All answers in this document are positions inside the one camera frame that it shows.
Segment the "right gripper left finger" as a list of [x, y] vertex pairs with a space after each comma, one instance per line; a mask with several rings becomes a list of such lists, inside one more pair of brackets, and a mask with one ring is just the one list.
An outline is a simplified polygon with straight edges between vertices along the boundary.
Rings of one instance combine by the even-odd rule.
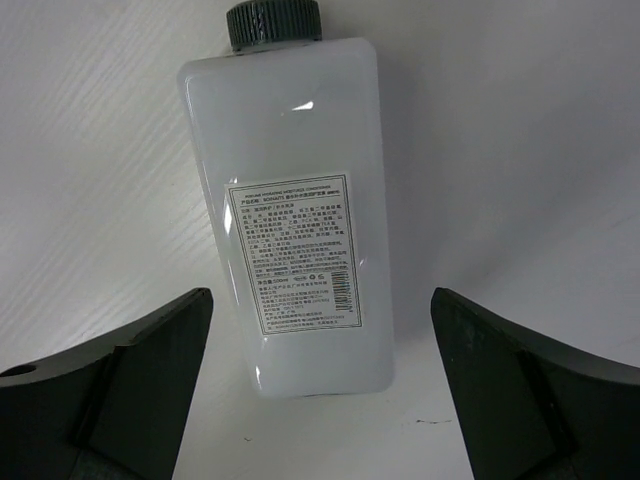
[[4, 479], [170, 479], [214, 309], [193, 289], [1, 374]]

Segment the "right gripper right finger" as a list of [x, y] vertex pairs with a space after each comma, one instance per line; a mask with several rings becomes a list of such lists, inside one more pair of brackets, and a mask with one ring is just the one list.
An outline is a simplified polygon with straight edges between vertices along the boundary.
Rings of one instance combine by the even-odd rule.
[[431, 319], [475, 478], [638, 478], [638, 368], [446, 288]]

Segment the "white bottle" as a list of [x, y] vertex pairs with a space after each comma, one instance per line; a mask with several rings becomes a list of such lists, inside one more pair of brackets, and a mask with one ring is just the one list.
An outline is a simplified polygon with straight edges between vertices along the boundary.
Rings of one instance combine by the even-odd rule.
[[266, 398], [380, 392], [394, 333], [377, 54], [315, 1], [228, 10], [179, 71], [247, 364]]

